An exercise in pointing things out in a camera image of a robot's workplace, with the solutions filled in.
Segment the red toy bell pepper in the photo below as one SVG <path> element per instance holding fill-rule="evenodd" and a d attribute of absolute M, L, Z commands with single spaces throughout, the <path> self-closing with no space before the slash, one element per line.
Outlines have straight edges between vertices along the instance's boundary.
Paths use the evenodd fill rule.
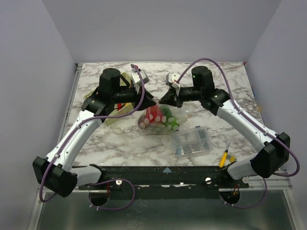
<path fill-rule="evenodd" d="M 141 128 L 146 128 L 151 123 L 162 122 L 162 112 L 159 106 L 155 105 L 146 109 L 145 114 L 138 120 L 138 125 Z"/>

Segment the clear zip top bag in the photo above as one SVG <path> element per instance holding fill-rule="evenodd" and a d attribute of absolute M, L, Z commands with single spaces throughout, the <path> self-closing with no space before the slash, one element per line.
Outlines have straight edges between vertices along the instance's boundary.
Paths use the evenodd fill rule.
<path fill-rule="evenodd" d="M 138 119 L 138 127 L 149 135 L 166 135 L 184 126 L 192 115 L 188 107 L 177 108 L 166 104 L 157 104 L 147 108 Z"/>

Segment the green bell pepper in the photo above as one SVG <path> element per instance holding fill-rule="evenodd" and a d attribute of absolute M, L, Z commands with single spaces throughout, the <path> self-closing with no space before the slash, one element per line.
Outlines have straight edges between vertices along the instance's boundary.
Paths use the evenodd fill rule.
<path fill-rule="evenodd" d="M 179 130 L 179 123 L 177 117 L 175 117 L 168 106 L 160 107 L 162 116 L 162 124 L 169 130 L 177 131 Z"/>

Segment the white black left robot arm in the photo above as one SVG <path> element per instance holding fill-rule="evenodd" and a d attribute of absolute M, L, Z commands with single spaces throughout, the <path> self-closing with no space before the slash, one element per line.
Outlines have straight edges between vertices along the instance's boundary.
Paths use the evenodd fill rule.
<path fill-rule="evenodd" d="M 74 188 L 91 184 L 95 189 L 106 185 L 106 177 L 95 165 L 73 168 L 73 163 L 89 137 L 111 113 L 116 104 L 132 103 L 134 111 L 155 105 L 153 96 L 146 91 L 147 74 L 132 65 L 131 80 L 126 80 L 115 68 L 104 69 L 98 87 L 85 99 L 76 121 L 63 139 L 46 157 L 36 157 L 33 169 L 41 188 L 48 188 L 61 197 L 67 197 Z"/>

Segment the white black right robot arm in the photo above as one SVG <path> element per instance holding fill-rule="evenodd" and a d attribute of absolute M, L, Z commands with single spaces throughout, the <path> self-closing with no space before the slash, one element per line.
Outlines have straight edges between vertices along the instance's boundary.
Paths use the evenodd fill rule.
<path fill-rule="evenodd" d="M 190 87 L 181 87 L 177 74 L 167 74 L 169 90 L 159 103 L 181 108 L 184 102 L 199 101 L 204 109 L 235 128 L 258 152 L 251 159 L 228 166 L 227 172 L 221 175 L 223 186 L 233 187 L 246 176 L 269 178 L 289 160 L 290 137 L 286 133 L 277 134 L 268 129 L 237 102 L 232 102 L 229 93 L 215 87 L 212 72 L 206 66 L 194 67 L 191 74 L 193 85 Z"/>

